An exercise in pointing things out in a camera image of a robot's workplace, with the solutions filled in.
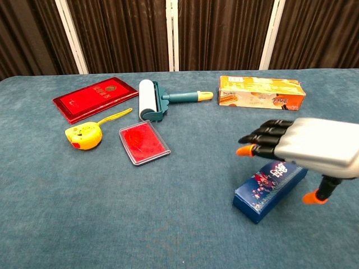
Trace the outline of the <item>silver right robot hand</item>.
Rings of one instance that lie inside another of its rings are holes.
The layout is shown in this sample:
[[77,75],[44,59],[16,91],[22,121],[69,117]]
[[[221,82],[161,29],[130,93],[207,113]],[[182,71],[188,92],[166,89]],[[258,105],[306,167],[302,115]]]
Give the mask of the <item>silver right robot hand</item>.
[[303,202],[324,204],[344,180],[358,178],[358,124],[321,118],[271,119],[239,139],[238,156],[285,161],[322,174]]

